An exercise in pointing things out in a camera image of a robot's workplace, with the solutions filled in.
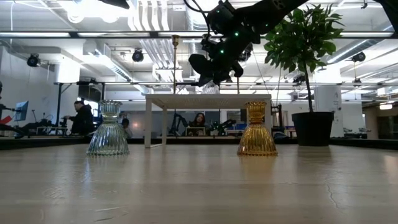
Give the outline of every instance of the ceiling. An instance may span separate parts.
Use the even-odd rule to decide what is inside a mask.
[[[87,14],[87,16],[79,23],[72,23],[68,20],[68,12],[65,8],[68,7],[69,4],[73,4],[71,1],[18,1],[14,3],[13,1],[4,1],[0,0],[0,30],[13,30],[13,31],[131,31],[128,26],[128,18],[129,13],[125,11],[115,11],[118,14],[119,19],[116,22],[108,23],[105,22],[104,19],[97,16],[100,16],[101,12],[91,12]],[[217,0],[197,0],[203,9],[206,10],[206,7],[213,7],[218,1]],[[143,3],[139,2],[139,12],[143,13]],[[152,13],[151,13],[151,5],[153,2],[157,2],[158,4],[158,23],[161,24],[162,20],[160,19],[161,15],[161,3],[162,1],[148,1],[148,21],[151,30],[156,30],[152,23]],[[183,5],[182,0],[169,0],[165,1],[167,3],[167,23],[169,25],[170,30],[172,31],[180,31],[180,30],[188,30],[189,23],[187,19],[187,10]],[[234,7],[244,7],[250,6],[257,1],[248,1],[248,0],[230,0]],[[382,31],[385,24],[387,24],[388,18],[383,8],[380,7],[378,3],[373,1],[368,1],[369,6],[366,9],[360,9],[363,5],[363,0],[311,0],[308,3],[311,4],[323,4],[326,6],[327,4],[332,4],[336,6],[340,6],[340,8],[334,8],[336,13],[339,13],[343,16],[342,23],[345,25],[345,31]],[[201,15],[198,14],[197,19],[202,19]],[[182,40],[177,48],[177,61],[182,69],[182,78],[186,82],[191,82],[195,78],[195,74],[192,72],[190,65],[188,63],[189,55],[192,53],[190,49],[190,45],[192,42],[198,42],[200,40]],[[337,49],[345,49],[350,44],[352,45],[355,41],[354,39],[336,39],[334,43],[337,46]],[[115,81],[115,74],[105,67],[103,64],[93,62],[90,55],[87,52],[84,52],[86,40],[78,39],[14,39],[12,44],[13,47],[19,48],[20,46],[26,47],[58,47],[63,49],[64,51],[72,54],[79,61],[85,64],[82,66],[81,76],[89,76],[95,77],[97,80],[104,81]],[[241,78],[240,82],[262,82],[263,79],[267,82],[278,82],[279,77],[282,82],[291,82],[294,74],[288,74],[285,71],[281,71],[279,69],[275,69],[270,67],[267,64],[264,64],[264,59],[266,56],[266,51],[262,47],[266,43],[265,40],[262,41],[261,44],[254,46],[254,51],[252,53],[252,57],[244,64],[244,75]],[[153,73],[153,61],[147,54],[145,46],[142,45],[142,40],[138,39],[95,39],[96,46],[102,47],[106,44],[111,49],[110,57],[115,60],[118,64],[120,64],[125,71],[127,71],[135,81],[140,82],[158,82],[154,73]],[[144,60],[142,62],[133,62],[132,61],[132,53],[134,53],[134,49],[143,48],[144,52]],[[398,62],[398,40],[389,39],[383,40],[373,45],[370,48],[367,48],[363,51],[366,54],[366,60],[361,63],[356,64],[356,70],[353,69],[352,62],[342,61],[337,64],[340,68],[341,79],[343,82],[352,82],[354,80],[355,75],[366,77],[372,75],[375,71],[382,70],[392,64]],[[167,58],[166,52],[162,52],[165,58]],[[377,75],[373,75],[370,78],[366,79],[366,82],[383,82],[384,80],[394,81],[394,77],[398,79],[398,67],[392,66],[386,72],[381,72]],[[248,89],[248,93],[253,93],[251,91],[253,86],[242,86],[242,88]],[[264,91],[269,91],[264,86],[256,86],[257,89]],[[342,87],[346,90],[350,90],[353,87]],[[133,86],[112,86],[108,88],[109,90],[114,91],[137,91]],[[236,86],[225,86],[223,87],[224,92],[226,91],[234,91]],[[289,93],[292,91],[292,87],[282,87]],[[376,87],[367,87],[358,90],[360,93],[368,93],[370,91],[375,90]],[[154,88],[154,91],[164,91],[167,88]],[[188,91],[192,93],[195,92],[194,88],[187,88]]]

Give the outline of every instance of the black cable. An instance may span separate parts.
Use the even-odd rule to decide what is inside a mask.
[[[206,37],[206,41],[208,41],[208,40],[209,40],[209,37],[210,37],[210,25],[209,25],[209,22],[207,21],[207,17],[206,17],[206,15],[205,15],[205,13],[209,13],[210,11],[203,11],[203,10],[201,9],[201,7],[199,6],[199,4],[196,2],[196,0],[192,0],[192,2],[195,3],[195,5],[197,5],[197,7],[198,7],[199,10],[193,8],[192,6],[190,6],[190,5],[188,4],[187,0],[184,0],[184,3],[185,3],[185,5],[187,5],[188,8],[190,8],[191,10],[193,10],[193,11],[195,11],[195,12],[200,12],[200,13],[203,15],[203,18],[205,18],[205,22],[206,22],[206,25],[207,25],[207,37]]]
[[[199,9],[195,9],[194,7],[192,7],[192,6],[190,6],[190,5],[188,4],[187,0],[184,0],[184,3],[185,3],[185,5],[186,5],[188,8],[190,8],[191,10],[193,10],[193,11],[195,11],[195,12],[203,12],[203,13],[209,13],[209,12],[210,12],[210,11],[203,11],[203,10],[201,10],[200,7],[198,6],[198,4],[196,4],[196,5],[198,6]]]

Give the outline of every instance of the clear glass vase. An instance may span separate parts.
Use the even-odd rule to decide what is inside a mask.
[[[243,132],[239,143],[240,156],[277,156],[275,143],[262,118],[265,116],[266,102],[253,101],[246,103],[250,124]]]
[[[118,124],[121,102],[101,100],[99,106],[103,123],[94,133],[87,155],[113,156],[129,154],[126,135]]]

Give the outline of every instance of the gold glass vase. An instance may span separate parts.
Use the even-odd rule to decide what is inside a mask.
[[[266,102],[252,101],[246,103],[250,124],[243,132],[239,143],[239,156],[278,156],[275,143],[263,122]]]

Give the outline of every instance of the wooden table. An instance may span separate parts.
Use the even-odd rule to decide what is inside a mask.
[[[271,133],[271,95],[246,95],[246,94],[197,94],[197,95],[173,95],[150,94],[146,95],[145,113],[145,147],[156,147],[167,142],[167,110],[168,109],[245,109],[245,104],[250,101],[265,101],[265,125]],[[162,144],[151,145],[152,131],[152,104],[163,109]]]

